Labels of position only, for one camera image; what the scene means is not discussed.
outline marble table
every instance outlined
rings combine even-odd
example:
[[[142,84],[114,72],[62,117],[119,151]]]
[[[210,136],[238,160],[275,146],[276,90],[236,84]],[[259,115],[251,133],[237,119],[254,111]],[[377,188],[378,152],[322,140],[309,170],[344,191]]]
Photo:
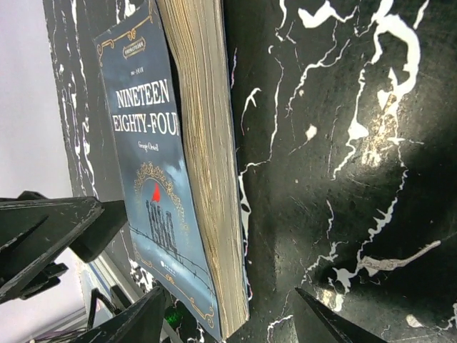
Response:
[[[120,199],[91,40],[136,5],[44,8],[74,194]],[[224,11],[253,292],[251,319],[228,342],[297,342],[288,296],[299,285],[387,342],[457,342],[455,4]],[[107,250],[126,273],[128,239]],[[195,322],[181,337],[212,342]]]

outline black marble surface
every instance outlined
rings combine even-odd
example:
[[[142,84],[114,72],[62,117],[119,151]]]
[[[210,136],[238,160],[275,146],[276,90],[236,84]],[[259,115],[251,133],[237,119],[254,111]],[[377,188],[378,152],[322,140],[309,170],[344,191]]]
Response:
[[[120,199],[91,39],[135,5],[44,8],[74,194]],[[253,290],[251,319],[228,342],[297,342],[297,285],[388,342],[457,342],[456,5],[224,10]],[[130,273],[126,240],[108,252]],[[193,326],[184,341],[212,342]]]

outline white wall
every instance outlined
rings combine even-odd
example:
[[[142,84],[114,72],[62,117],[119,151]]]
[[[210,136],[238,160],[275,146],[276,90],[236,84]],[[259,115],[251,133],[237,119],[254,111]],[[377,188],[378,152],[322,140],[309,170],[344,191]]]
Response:
[[[56,87],[41,1],[5,1],[0,11],[0,197],[23,190],[71,197]],[[24,342],[84,307],[76,261],[62,283],[27,301],[0,305],[0,341]]]

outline blue book cover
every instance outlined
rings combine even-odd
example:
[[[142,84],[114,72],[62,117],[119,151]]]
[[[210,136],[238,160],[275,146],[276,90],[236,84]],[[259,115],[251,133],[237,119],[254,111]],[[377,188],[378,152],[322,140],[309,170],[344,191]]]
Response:
[[[154,0],[95,40],[137,262],[221,340]]]

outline book title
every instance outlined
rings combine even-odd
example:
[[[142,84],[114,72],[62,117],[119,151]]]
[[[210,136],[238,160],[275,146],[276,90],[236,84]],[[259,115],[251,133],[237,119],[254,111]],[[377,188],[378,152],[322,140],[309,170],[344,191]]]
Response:
[[[166,104],[170,102],[169,86],[166,79],[140,84],[116,91],[117,105],[120,109]],[[174,111],[154,113],[114,114],[114,131],[152,132],[179,136],[178,116]]]

